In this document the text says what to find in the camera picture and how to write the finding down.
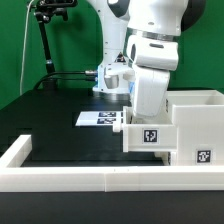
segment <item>white frame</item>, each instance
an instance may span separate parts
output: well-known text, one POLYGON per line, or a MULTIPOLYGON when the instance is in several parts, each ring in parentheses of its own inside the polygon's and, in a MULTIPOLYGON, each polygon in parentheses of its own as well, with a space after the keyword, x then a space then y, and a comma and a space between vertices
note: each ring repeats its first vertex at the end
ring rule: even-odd
POLYGON ((0 192, 224 190, 224 166, 23 168, 21 135, 0 158, 0 192))

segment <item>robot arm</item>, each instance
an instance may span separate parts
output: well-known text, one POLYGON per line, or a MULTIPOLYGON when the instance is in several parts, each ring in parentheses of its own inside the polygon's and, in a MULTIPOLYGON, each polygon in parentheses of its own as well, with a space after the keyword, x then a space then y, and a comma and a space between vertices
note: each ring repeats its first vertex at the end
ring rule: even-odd
POLYGON ((130 36, 127 55, 135 73, 131 93, 133 114, 140 118, 158 115, 169 83, 170 72, 178 65, 181 20, 188 0, 131 0, 130 36))
POLYGON ((202 10, 196 17, 190 13, 195 19, 185 29, 203 13, 205 0, 87 1, 98 12, 103 29, 104 59, 98 68, 97 91, 126 93, 129 83, 134 116, 157 116, 170 71, 178 65, 178 44, 173 39, 181 34, 186 9, 188 17, 194 3, 202 10), (116 61, 123 46, 128 65, 116 61))

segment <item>green wall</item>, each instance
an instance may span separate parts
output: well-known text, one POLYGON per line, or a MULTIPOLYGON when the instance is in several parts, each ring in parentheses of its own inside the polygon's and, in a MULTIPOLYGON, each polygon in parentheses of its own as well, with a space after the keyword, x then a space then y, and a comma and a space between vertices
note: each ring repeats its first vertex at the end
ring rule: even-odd
MULTIPOLYGON (((0 3, 0 108, 19 96, 25 0, 0 3)), ((201 20, 179 39, 180 63, 171 87, 224 88, 224 1, 207 0, 201 20)), ((54 17, 47 25, 56 70, 94 69, 102 58, 99 19, 85 0, 70 8, 69 21, 54 17)), ((24 90, 45 75, 45 60, 37 22, 30 14, 24 90)), ((63 88, 90 87, 90 83, 62 82, 63 88)))

